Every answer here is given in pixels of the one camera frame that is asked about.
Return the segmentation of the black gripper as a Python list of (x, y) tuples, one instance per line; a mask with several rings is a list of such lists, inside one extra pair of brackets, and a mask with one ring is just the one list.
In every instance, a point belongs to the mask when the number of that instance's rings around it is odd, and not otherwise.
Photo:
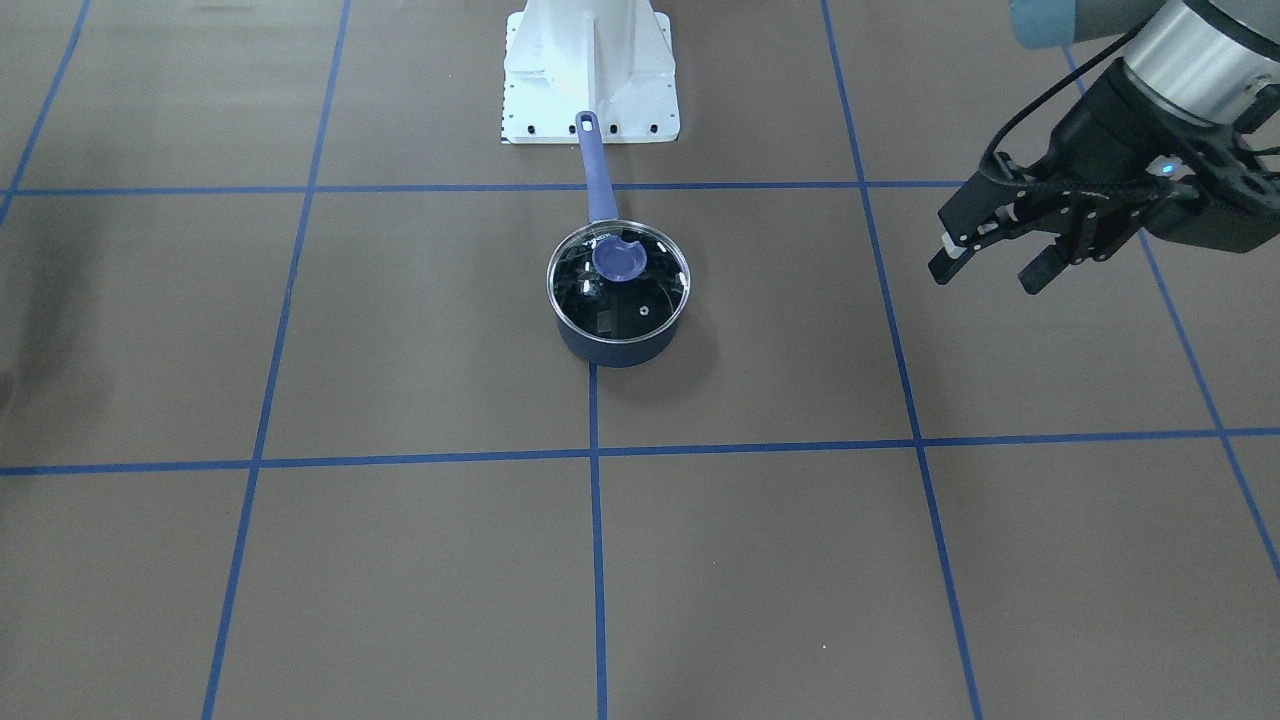
[[(1249, 252), (1277, 238), (1277, 173), (1249, 136), (1277, 114), (1277, 85), (1245, 97), (1231, 123), (1202, 120), (1156, 97), (1124, 61), (1114, 61), (1055, 126), (1046, 155), (1027, 170), (1036, 183), (1082, 187), (1098, 199), (1148, 210), (1146, 229), (1161, 240)], [(1034, 193), (977, 170), (938, 210), (941, 250), (929, 260), (945, 286), (982, 250), (1030, 232)], [(1137, 232), (1126, 208), (1064, 208), (1041, 229), (1055, 234), (1018, 279), (1038, 295), (1068, 268), (1105, 263)]]

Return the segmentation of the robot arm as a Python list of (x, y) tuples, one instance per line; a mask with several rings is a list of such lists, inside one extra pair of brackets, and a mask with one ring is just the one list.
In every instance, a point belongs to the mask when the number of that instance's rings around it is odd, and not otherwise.
[(1107, 261), (1140, 231), (1244, 254), (1277, 237), (1277, 173), (1248, 136), (1277, 115), (1277, 4), (1166, 1), (1085, 64), (1102, 76), (1029, 167), (989, 141), (940, 209), (929, 272), (947, 284), (979, 251), (1052, 236), (1018, 279), (1039, 293)]

